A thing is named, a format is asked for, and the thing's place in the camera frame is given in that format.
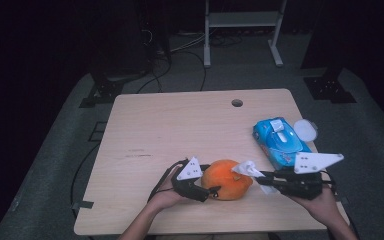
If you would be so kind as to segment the blue wet wipes pack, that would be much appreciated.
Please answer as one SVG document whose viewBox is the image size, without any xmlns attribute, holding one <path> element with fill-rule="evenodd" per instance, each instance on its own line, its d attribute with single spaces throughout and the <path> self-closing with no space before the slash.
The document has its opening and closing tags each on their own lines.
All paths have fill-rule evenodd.
<svg viewBox="0 0 384 240">
<path fill-rule="evenodd" d="M 277 133 L 283 132 L 287 142 L 280 140 Z M 307 145 L 317 136 L 317 128 L 306 119 L 290 125 L 283 117 L 276 117 L 257 122 L 252 136 L 267 155 L 275 170 L 290 169 L 295 164 L 298 152 L 312 152 Z"/>
</svg>

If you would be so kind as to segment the person's left hand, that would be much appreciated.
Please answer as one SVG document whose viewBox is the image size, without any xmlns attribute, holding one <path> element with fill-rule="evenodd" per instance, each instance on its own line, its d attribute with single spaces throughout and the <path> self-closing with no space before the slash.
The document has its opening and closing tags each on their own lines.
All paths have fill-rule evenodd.
<svg viewBox="0 0 384 240">
<path fill-rule="evenodd" d="M 153 210 L 161 212 L 164 209 L 173 207 L 183 200 L 185 200 L 185 197 L 182 197 L 174 191 L 171 178 L 167 177 L 161 183 L 155 195 L 148 201 L 148 205 Z"/>
</svg>

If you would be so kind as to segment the person's right hand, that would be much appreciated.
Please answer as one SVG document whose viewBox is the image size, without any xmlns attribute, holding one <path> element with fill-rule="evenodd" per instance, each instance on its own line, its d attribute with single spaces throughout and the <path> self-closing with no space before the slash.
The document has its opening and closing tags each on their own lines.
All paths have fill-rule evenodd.
<svg viewBox="0 0 384 240">
<path fill-rule="evenodd" d="M 290 199 L 304 207 L 308 213 L 326 227 L 334 226 L 341 218 L 335 197 L 329 186 L 322 188 L 322 193 L 312 200 L 290 196 Z"/>
</svg>

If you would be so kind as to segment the black stand base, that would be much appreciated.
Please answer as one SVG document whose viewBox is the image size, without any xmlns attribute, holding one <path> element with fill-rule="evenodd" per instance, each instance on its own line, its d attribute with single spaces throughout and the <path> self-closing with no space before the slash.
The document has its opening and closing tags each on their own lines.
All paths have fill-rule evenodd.
<svg viewBox="0 0 384 240">
<path fill-rule="evenodd" d="M 342 67 L 330 66 L 321 76 L 305 77 L 304 82 L 315 100 L 329 100 L 334 104 L 355 103 L 352 94 L 344 89 L 338 78 Z"/>
<path fill-rule="evenodd" d="M 124 85 L 144 77 L 147 72 L 128 74 L 120 77 L 108 78 L 104 73 L 92 73 L 93 85 L 89 94 L 82 99 L 80 108 L 93 108 L 97 104 L 113 103 L 122 93 Z"/>
</svg>

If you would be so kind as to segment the white metal stand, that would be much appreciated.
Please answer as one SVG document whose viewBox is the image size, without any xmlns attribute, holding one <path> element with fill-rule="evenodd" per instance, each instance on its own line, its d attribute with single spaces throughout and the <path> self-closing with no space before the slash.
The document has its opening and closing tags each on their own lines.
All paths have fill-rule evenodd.
<svg viewBox="0 0 384 240">
<path fill-rule="evenodd" d="M 277 42 L 285 14 L 287 0 L 281 0 L 277 11 L 260 12 L 211 12 L 210 0 L 205 0 L 204 22 L 204 66 L 211 66 L 210 30 L 216 28 L 273 27 L 274 34 L 268 40 L 268 46 L 277 67 L 284 65 L 277 48 Z"/>
</svg>

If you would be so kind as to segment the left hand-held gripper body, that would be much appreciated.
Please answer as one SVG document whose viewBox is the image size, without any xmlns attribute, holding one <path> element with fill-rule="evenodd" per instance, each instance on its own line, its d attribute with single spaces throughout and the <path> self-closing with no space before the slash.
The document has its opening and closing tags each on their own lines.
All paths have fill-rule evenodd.
<svg viewBox="0 0 384 240">
<path fill-rule="evenodd" d="M 172 177 L 172 186 L 175 192 L 180 196 L 205 202 L 210 191 L 195 184 L 203 176 L 203 170 L 197 158 L 192 157 L 181 162 Z"/>
</svg>

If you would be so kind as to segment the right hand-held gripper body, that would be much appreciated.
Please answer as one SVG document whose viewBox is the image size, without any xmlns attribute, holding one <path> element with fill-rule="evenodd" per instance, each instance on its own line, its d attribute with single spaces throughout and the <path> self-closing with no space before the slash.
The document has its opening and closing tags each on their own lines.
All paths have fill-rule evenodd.
<svg viewBox="0 0 384 240">
<path fill-rule="evenodd" d="M 290 169 L 275 171 L 275 188 L 281 194 L 312 200 L 322 193 L 324 185 L 336 192 L 336 182 L 327 167 L 344 159 L 342 154 L 298 152 Z"/>
</svg>

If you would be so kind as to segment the orange plush toy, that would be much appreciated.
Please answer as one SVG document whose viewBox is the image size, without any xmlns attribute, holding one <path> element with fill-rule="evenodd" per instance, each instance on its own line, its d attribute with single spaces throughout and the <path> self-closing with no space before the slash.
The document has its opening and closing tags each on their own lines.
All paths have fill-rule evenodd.
<svg viewBox="0 0 384 240">
<path fill-rule="evenodd" d="M 238 200 L 253 184 L 251 177 L 233 171 L 238 162 L 222 159 L 213 162 L 201 178 L 201 186 L 206 189 L 219 187 L 217 200 Z"/>
</svg>

